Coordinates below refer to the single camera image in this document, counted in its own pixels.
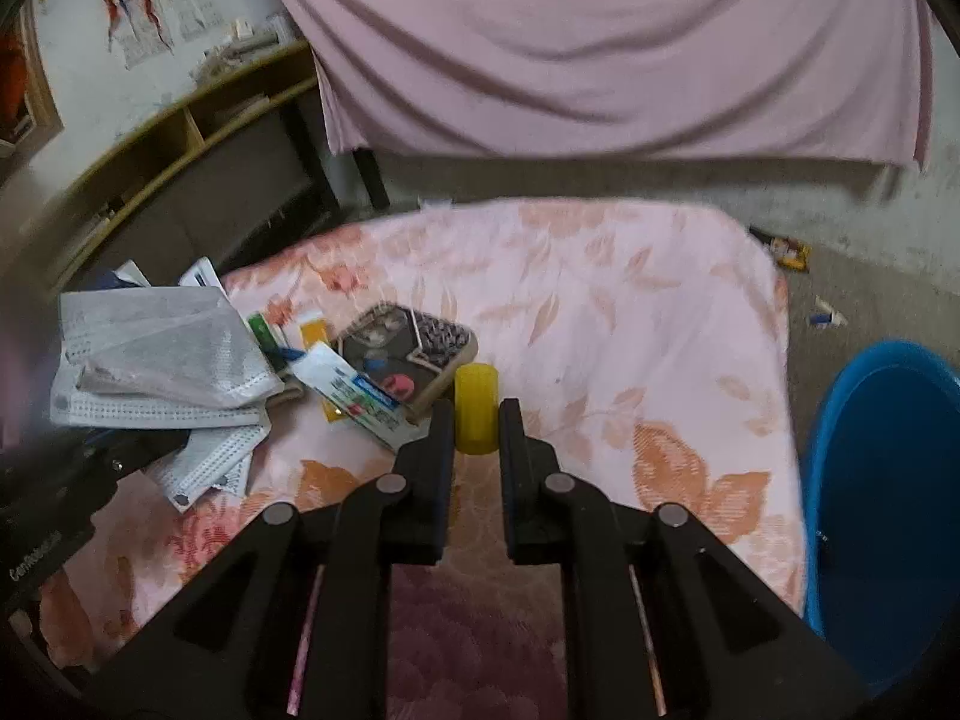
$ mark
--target blue label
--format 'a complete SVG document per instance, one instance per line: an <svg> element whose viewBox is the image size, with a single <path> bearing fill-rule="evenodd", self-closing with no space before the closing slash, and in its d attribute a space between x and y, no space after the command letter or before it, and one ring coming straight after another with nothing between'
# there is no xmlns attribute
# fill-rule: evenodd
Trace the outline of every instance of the blue label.
<svg viewBox="0 0 960 720"><path fill-rule="evenodd" d="M398 409L400 408L400 401L392 399L390 395L387 395L382 389L379 389L375 384L368 381L361 375L356 375L353 377L353 384L358 386L360 389L366 392L373 400L376 400L381 406L386 409Z"/></svg>

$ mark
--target pink cloth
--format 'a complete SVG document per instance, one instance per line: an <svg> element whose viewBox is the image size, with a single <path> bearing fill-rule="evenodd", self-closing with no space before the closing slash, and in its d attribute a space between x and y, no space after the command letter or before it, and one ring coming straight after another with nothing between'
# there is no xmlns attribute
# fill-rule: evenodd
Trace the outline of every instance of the pink cloth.
<svg viewBox="0 0 960 720"><path fill-rule="evenodd" d="M224 285L244 316L319 309L342 329L387 299L464 322L501 396L520 399L528 433L564 469L627 506L685 504L800 608L785 282L726 215L574 200L399 215L305 241ZM43 630L61 662L114 652L268 504L335 503L391 465L361 428L328 423L315 395L271 420L242 502L213 493L180 517L146 477L123 480L66 565L69 583L45 589ZM559 572L507 559L498 469L496 454L458 454L442 563L395 571L392 718L565 713Z"/></svg>
<svg viewBox="0 0 960 720"><path fill-rule="evenodd" d="M283 0L334 152L920 158L920 0Z"/></svg>

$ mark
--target purple fabric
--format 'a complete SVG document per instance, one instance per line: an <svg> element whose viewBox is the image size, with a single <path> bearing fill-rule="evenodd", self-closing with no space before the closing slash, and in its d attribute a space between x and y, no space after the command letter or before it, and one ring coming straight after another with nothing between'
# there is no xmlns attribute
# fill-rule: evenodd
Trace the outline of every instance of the purple fabric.
<svg viewBox="0 0 960 720"><path fill-rule="evenodd" d="M906 164L919 0L283 0L335 152Z"/></svg>

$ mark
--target white wall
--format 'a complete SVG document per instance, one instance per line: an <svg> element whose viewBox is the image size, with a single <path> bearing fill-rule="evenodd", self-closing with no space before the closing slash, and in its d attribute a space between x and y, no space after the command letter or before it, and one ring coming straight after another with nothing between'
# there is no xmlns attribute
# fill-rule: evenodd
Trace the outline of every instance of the white wall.
<svg viewBox="0 0 960 720"><path fill-rule="evenodd" d="M280 0L213 0L224 24L185 43L170 19L173 53L127 70L114 41L107 53L107 9L101 0L34 0L37 41L64 130L0 186L0 244L66 189L94 160L138 124L193 91L188 71L219 42L233 19L259 23Z"/></svg>

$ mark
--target blue and white object on floor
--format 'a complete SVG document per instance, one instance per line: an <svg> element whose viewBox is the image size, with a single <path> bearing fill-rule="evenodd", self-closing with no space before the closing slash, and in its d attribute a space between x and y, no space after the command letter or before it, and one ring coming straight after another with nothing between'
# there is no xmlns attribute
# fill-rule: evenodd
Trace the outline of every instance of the blue and white object on floor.
<svg viewBox="0 0 960 720"><path fill-rule="evenodd" d="M806 619L872 694L916 665L960 597L960 379L929 350L861 352L806 458Z"/></svg>

